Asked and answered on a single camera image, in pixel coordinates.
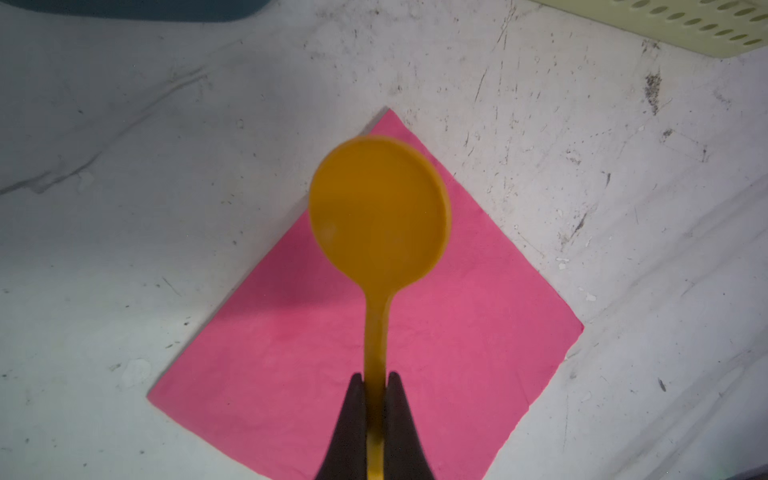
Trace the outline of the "light green perforated basket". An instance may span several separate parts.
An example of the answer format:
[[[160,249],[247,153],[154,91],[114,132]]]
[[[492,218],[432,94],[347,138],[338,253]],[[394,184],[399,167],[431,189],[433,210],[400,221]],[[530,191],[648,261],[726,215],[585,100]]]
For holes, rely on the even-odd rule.
[[[767,45],[767,3],[739,0],[540,0],[541,4],[714,58]]]

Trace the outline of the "dark teal plastic bin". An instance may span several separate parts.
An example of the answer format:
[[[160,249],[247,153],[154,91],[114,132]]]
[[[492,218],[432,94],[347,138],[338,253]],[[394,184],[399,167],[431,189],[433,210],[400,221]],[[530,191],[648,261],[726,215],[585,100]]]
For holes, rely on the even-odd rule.
[[[269,0],[6,0],[17,8],[78,17],[222,23],[262,10]]]

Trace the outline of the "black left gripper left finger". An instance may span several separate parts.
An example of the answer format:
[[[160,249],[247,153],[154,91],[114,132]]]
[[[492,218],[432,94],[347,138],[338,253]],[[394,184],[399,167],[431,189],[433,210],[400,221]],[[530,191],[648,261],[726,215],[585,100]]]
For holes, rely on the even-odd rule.
[[[362,375],[352,375],[316,480],[367,479],[367,415]]]

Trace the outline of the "yellow plastic spoon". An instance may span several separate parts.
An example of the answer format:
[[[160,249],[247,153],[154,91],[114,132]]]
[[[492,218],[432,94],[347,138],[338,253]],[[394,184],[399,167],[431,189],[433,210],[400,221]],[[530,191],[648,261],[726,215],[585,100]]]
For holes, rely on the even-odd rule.
[[[360,136],[319,165],[309,218],[325,257],[365,298],[367,478],[384,479],[390,307],[398,292],[429,274],[443,256],[451,231],[447,188],[432,163],[405,142]]]

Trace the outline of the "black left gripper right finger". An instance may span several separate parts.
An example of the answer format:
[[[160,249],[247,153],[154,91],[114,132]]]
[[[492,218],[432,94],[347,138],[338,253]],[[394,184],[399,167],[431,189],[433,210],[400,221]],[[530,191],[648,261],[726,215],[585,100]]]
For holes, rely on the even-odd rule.
[[[388,376],[384,403],[385,480],[434,480],[397,372]]]

